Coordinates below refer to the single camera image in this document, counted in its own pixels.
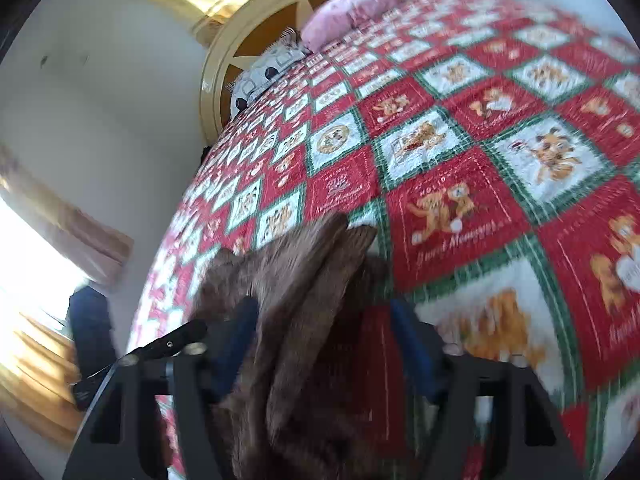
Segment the brown knitted sweater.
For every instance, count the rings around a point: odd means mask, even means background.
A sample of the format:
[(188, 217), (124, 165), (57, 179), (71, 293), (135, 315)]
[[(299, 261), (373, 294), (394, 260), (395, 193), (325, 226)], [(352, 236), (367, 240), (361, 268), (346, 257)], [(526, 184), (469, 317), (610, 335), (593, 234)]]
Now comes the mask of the brown knitted sweater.
[(349, 413), (360, 328), (386, 275), (369, 252), (378, 231), (332, 211), (237, 255), (208, 260), (190, 317), (227, 321), (245, 296), (256, 334), (232, 391), (213, 411), (238, 479), (387, 479), (392, 461)]

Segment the beige curtain left window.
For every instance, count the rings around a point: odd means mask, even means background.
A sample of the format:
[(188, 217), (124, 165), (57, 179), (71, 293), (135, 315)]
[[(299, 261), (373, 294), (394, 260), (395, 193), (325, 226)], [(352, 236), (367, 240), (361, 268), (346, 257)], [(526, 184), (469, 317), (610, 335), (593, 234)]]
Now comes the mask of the beige curtain left window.
[(1, 198), (57, 252), (91, 281), (115, 285), (134, 241), (63, 200), (1, 148)]

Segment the red patchwork teddy bear quilt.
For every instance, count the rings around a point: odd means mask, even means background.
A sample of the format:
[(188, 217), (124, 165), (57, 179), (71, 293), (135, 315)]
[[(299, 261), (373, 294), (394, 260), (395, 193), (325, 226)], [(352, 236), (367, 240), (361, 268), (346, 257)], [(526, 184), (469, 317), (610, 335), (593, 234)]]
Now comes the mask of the red patchwork teddy bear quilt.
[(226, 116), (151, 266), (131, 347), (208, 260), (330, 210), (378, 231), (385, 295), (466, 351), (522, 354), (584, 474), (639, 433), (639, 50), (514, 0), (405, 0)]

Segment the grey white patterned pillow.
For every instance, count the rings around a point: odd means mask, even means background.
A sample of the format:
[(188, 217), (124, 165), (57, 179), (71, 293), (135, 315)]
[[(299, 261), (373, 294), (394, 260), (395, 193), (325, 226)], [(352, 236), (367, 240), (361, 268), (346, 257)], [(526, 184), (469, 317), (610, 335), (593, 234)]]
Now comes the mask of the grey white patterned pillow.
[(286, 28), (276, 42), (250, 63), (247, 70), (228, 84), (227, 89), (231, 92), (230, 118), (244, 112), (308, 53), (299, 40), (298, 32), (292, 27)]

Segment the cream wooden headboard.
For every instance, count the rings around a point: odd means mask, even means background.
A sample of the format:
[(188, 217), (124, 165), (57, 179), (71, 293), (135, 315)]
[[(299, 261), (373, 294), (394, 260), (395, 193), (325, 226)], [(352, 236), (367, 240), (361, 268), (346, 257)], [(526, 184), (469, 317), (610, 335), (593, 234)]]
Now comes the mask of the cream wooden headboard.
[(248, 0), (216, 32), (206, 53), (198, 96), (207, 145), (216, 143), (230, 120), (231, 92), (226, 85), (247, 70), (280, 33), (302, 29), (328, 0)]

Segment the pink pillow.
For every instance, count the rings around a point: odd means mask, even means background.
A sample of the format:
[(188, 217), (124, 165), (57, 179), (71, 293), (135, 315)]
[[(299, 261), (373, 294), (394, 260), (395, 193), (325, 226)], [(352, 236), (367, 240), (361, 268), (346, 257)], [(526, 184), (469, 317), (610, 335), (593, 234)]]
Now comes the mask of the pink pillow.
[(300, 40), (310, 52), (318, 53), (363, 23), (379, 18), (401, 0), (328, 0), (314, 11), (300, 31)]

